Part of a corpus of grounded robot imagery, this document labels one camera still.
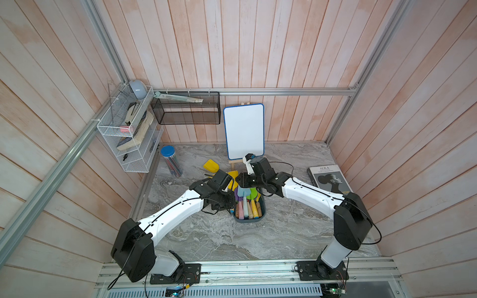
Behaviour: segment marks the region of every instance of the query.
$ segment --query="black mesh basket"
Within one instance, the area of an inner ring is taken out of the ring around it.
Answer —
[[[151,108],[159,124],[220,124],[218,92],[168,92],[168,94],[200,98],[203,101],[202,103],[185,103],[153,98]]]

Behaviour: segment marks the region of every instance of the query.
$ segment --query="blue whiteboard frame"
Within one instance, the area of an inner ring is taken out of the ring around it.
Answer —
[[[229,109],[229,108],[235,108],[235,107],[243,107],[243,106],[251,106],[251,105],[261,105],[262,106],[262,110],[263,110],[263,154],[259,155],[259,156],[262,156],[265,154],[265,106],[262,104],[262,103],[253,103],[253,104],[245,104],[245,105],[234,105],[234,106],[231,106],[231,107],[226,107],[223,109],[222,111],[222,114],[224,115],[224,125],[225,125],[225,141],[227,143],[227,157],[229,158],[229,160],[238,160],[238,159],[241,159],[241,158],[230,158],[230,155],[228,153],[228,139],[227,139],[227,122],[225,121],[225,109]]]

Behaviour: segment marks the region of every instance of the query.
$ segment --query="white wire shelf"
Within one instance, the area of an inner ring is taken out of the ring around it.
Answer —
[[[98,130],[102,135],[133,137],[141,118],[149,106],[154,92],[151,86],[147,87],[147,95],[143,100],[139,101],[139,108],[136,116],[131,121],[131,125],[127,126],[125,123],[127,110],[131,103],[135,103],[136,99],[134,93],[129,89],[129,85],[121,85],[119,95],[114,98],[111,107],[106,111],[98,123]]]
[[[156,129],[157,120],[154,118],[141,141],[138,141],[137,136],[134,137],[136,129],[139,129],[141,118],[154,95],[151,86],[147,86],[147,89],[146,97],[138,101],[128,84],[120,85],[119,94],[111,98],[111,107],[98,123],[98,130],[125,172],[149,172],[152,156],[156,153],[164,131],[163,128],[161,130]],[[131,124],[129,127],[121,127],[126,126],[125,118],[129,105],[137,102],[139,102],[139,107]],[[124,137],[131,138],[132,146],[124,150],[118,150],[118,144]]]

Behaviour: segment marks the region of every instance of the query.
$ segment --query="blue lid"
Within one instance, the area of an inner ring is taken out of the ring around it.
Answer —
[[[161,149],[161,154],[164,157],[171,157],[171,156],[174,155],[175,152],[176,151],[174,150],[174,147],[172,147],[172,146],[164,146]]]

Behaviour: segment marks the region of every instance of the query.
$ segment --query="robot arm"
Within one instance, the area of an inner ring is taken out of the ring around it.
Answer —
[[[358,250],[371,229],[371,219],[356,194],[335,194],[304,183],[285,172],[275,173],[264,157],[251,158],[244,163],[247,173],[236,181],[240,187],[266,188],[268,192],[302,202],[334,220],[332,242],[314,263],[313,273],[321,279],[335,279],[335,269],[344,267],[342,260]],[[212,204],[214,210],[235,206],[233,192],[227,191],[232,177],[219,170],[211,179],[194,182],[177,200],[135,222],[126,220],[119,229],[111,256],[132,282],[142,279],[151,270],[165,276],[176,275],[182,262],[173,252],[157,252],[154,247],[180,222]]]
[[[361,198],[324,191],[292,177],[285,172],[275,173],[265,157],[244,157],[247,173],[237,177],[240,187],[265,188],[269,193],[302,202],[333,219],[332,242],[322,251],[312,272],[321,279],[335,277],[342,260],[358,250],[372,227],[371,217]]]
[[[233,192],[227,191],[232,177],[219,170],[212,178],[194,182],[177,200],[158,212],[135,222],[127,219],[121,225],[111,251],[132,282],[149,271],[165,276],[178,275],[182,260],[173,252],[155,252],[159,241],[184,219],[211,204],[213,210],[226,210],[235,205]]]

